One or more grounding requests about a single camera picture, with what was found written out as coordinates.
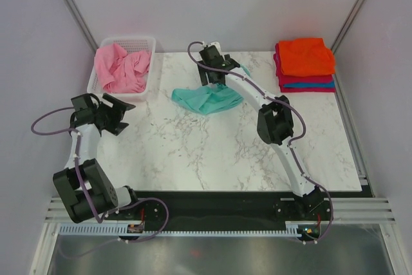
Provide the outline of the teal t shirt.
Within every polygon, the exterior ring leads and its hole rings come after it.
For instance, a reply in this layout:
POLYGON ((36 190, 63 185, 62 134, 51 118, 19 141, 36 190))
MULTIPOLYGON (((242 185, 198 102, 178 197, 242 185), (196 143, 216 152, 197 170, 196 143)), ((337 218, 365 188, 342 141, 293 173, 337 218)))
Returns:
POLYGON ((244 98, 226 85, 217 84, 195 90, 176 88, 171 93, 171 100, 192 113, 210 115, 235 108, 244 98))

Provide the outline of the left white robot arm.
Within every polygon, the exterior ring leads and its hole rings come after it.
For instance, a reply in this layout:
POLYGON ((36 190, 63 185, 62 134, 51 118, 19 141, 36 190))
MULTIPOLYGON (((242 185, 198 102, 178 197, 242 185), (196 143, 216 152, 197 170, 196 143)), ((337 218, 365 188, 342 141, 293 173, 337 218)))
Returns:
POLYGON ((135 105, 107 93, 102 100, 92 93, 73 97, 70 117, 72 137, 70 157, 62 171, 53 175, 53 184, 74 223, 104 217, 119 211, 127 219, 141 212, 141 203, 128 186, 116 188, 97 160, 98 144, 103 132, 117 137, 128 127, 123 121, 135 105))

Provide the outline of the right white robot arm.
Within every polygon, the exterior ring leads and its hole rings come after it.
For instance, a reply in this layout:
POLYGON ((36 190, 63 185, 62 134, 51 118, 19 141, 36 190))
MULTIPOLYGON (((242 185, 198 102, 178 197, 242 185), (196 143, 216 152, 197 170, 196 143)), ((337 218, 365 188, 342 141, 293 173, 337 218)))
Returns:
POLYGON ((222 84, 236 91, 257 111, 257 133, 276 152, 295 196, 295 212, 302 219, 323 214, 333 220, 329 192, 313 181, 292 142, 303 138, 306 124, 302 116, 282 95, 276 97, 256 84, 242 66, 229 54, 222 54, 218 43, 200 42, 200 61, 195 63, 203 85, 222 84))

